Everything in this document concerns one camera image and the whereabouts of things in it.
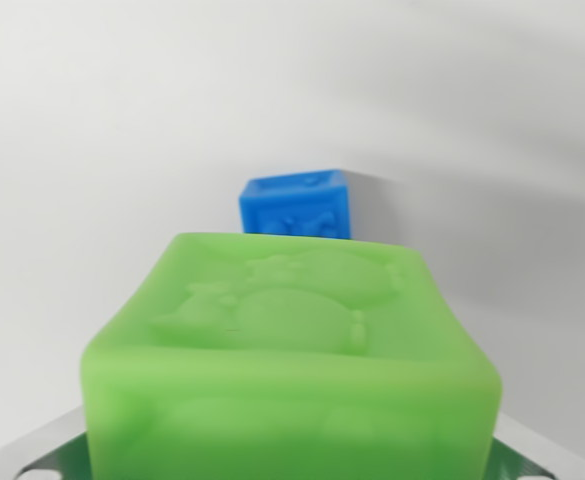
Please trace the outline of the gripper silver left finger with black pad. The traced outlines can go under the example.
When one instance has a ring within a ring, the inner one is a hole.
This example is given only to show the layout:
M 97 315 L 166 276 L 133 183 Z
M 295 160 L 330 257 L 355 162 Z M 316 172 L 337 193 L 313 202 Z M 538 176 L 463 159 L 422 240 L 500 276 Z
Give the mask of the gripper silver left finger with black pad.
M 34 470 L 59 479 L 91 478 L 81 407 L 0 448 L 0 479 L 24 479 Z

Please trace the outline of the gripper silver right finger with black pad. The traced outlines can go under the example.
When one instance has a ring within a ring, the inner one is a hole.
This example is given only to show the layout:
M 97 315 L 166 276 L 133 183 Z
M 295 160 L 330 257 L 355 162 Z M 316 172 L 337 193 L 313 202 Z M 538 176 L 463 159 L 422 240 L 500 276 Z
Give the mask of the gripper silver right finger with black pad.
M 500 413 L 486 478 L 585 480 L 585 459 Z

